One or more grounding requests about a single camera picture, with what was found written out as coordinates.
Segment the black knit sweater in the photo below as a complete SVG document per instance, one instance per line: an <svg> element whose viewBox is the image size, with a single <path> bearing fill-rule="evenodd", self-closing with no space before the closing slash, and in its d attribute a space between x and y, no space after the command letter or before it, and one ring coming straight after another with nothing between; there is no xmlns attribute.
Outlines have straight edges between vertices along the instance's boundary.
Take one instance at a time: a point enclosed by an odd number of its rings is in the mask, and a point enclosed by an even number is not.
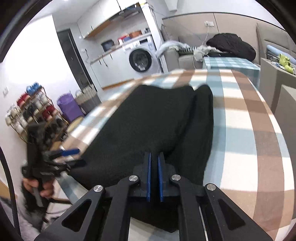
<svg viewBox="0 0 296 241"><path fill-rule="evenodd" d="M116 185L152 156L150 202L132 208L132 217L167 232L178 229L178 213L160 201L158 154L192 183L203 183L213 140L213 93L208 85L163 89L140 85L105 123L82 155L85 166L70 175L86 189Z"/></svg>

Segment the purple bag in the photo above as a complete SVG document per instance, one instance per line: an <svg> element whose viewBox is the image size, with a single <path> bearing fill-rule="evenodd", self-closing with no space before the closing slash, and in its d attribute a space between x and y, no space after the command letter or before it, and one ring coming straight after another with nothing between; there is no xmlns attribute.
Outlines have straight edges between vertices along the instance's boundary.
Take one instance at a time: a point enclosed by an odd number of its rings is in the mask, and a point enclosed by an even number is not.
<svg viewBox="0 0 296 241"><path fill-rule="evenodd" d="M57 99L57 105L70 123L78 117L84 117L80 106L75 101L73 95L70 92L61 95Z"/></svg>

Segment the shoe rack with shoes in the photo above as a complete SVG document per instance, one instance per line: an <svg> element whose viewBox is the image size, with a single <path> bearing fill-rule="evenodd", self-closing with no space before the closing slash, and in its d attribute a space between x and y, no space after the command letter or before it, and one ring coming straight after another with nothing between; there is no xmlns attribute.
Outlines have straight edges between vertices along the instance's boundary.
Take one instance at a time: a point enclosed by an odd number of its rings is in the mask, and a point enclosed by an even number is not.
<svg viewBox="0 0 296 241"><path fill-rule="evenodd" d="M26 88L11 105L5 116L7 126L18 134L23 141L27 141L29 124L43 123L45 125L44 145L50 148L64 135L69 123L62 117L62 113L55 108L52 99L45 89L37 82Z"/></svg>

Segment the woven laundry basket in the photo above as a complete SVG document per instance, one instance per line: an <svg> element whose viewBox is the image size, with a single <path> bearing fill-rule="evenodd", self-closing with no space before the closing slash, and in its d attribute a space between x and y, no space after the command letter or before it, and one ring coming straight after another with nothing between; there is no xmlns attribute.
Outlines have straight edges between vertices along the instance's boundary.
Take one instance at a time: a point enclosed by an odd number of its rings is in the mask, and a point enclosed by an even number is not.
<svg viewBox="0 0 296 241"><path fill-rule="evenodd" d="M101 100L93 84L88 85L83 90L77 90L75 92L75 101L85 115L101 104Z"/></svg>

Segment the plaid bed cover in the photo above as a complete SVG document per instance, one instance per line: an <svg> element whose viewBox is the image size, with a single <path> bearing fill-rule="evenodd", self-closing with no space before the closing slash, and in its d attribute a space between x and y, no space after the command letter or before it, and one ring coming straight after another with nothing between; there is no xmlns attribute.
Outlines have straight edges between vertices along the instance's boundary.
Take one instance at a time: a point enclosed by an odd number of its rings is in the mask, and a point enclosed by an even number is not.
<svg viewBox="0 0 296 241"><path fill-rule="evenodd" d="M295 224L292 161L276 118L251 81L230 69L175 70L133 79L111 89L61 144L84 151L120 103L138 85L174 88L202 84L213 93L214 133L204 183L216 184L273 240Z"/></svg>

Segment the white kitchen cabinet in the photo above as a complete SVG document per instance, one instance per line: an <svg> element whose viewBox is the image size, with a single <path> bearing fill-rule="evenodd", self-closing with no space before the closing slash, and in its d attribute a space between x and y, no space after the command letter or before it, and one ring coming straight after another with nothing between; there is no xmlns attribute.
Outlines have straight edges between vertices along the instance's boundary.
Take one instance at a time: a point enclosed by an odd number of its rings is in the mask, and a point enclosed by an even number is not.
<svg viewBox="0 0 296 241"><path fill-rule="evenodd" d="M91 64L91 68L102 89L128 79L126 77L126 52L120 48Z"/></svg>

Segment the grey sofa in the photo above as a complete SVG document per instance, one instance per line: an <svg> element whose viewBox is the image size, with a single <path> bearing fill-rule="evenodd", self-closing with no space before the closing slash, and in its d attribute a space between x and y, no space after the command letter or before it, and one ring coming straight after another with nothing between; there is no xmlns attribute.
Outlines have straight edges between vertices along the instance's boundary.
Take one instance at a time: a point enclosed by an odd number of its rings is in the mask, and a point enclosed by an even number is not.
<svg viewBox="0 0 296 241"><path fill-rule="evenodd" d="M201 34L189 34L189 35L181 35L181 36L167 36L164 37L165 41L168 40L175 40L181 43L186 43L191 47L199 47L204 39L206 38L206 33ZM186 69L186 70L193 70L193 69L201 69L202 62L198 62L194 59L193 52L182 52L177 51L175 49L168 49L164 52L165 61L167 65L168 71L172 71L175 69Z"/></svg>

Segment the white washing machine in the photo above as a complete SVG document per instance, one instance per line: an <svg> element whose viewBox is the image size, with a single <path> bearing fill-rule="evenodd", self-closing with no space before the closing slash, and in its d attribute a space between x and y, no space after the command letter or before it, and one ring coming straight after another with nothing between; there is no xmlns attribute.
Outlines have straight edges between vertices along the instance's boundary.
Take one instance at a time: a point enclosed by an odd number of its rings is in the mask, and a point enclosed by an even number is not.
<svg viewBox="0 0 296 241"><path fill-rule="evenodd" d="M156 47L151 34L138 37L123 46L125 65L133 77L142 77L162 72L156 57Z"/></svg>

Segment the grey nightstand cabinet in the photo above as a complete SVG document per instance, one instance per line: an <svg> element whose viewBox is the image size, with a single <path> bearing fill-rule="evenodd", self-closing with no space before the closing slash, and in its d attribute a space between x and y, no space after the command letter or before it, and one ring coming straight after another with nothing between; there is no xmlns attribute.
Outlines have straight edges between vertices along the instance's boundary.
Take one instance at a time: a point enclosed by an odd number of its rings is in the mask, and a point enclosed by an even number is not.
<svg viewBox="0 0 296 241"><path fill-rule="evenodd" d="M272 113L275 113L282 85L295 88L295 75L272 64L270 60L260 59L259 92Z"/></svg>

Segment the black quilted jacket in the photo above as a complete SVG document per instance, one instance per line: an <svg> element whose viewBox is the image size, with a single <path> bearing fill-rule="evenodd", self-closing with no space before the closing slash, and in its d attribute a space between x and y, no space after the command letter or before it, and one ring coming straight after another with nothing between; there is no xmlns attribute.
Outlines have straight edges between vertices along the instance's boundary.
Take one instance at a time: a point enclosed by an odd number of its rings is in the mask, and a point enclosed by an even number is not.
<svg viewBox="0 0 296 241"><path fill-rule="evenodd" d="M256 57L255 49L232 33L220 33L206 42L207 46L214 47L221 52L227 52L235 57L247 59L252 62Z"/></svg>

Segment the yellow green toy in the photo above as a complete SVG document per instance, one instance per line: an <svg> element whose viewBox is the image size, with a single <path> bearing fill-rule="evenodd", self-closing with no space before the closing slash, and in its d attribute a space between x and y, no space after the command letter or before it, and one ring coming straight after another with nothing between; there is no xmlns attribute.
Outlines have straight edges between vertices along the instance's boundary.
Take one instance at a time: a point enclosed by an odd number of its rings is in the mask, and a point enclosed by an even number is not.
<svg viewBox="0 0 296 241"><path fill-rule="evenodd" d="M291 74L294 73L294 69L293 69L293 67L291 66L291 63L290 63L290 59L289 59L289 57L287 57L287 56L285 56L285 55L283 55L283 54L280 53L280 60L279 60L279 63L280 63L281 66L284 67L284 69L285 69L287 72L289 72L289 73L291 73Z"/></svg>

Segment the wall power socket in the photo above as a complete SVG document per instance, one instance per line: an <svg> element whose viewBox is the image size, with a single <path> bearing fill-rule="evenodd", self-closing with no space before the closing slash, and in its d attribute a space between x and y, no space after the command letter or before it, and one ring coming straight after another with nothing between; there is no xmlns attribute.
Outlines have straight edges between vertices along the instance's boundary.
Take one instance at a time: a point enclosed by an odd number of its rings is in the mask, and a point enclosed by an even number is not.
<svg viewBox="0 0 296 241"><path fill-rule="evenodd" d="M210 22L210 21L205 21L204 24L206 27L214 27L215 26L214 22Z"/></svg>

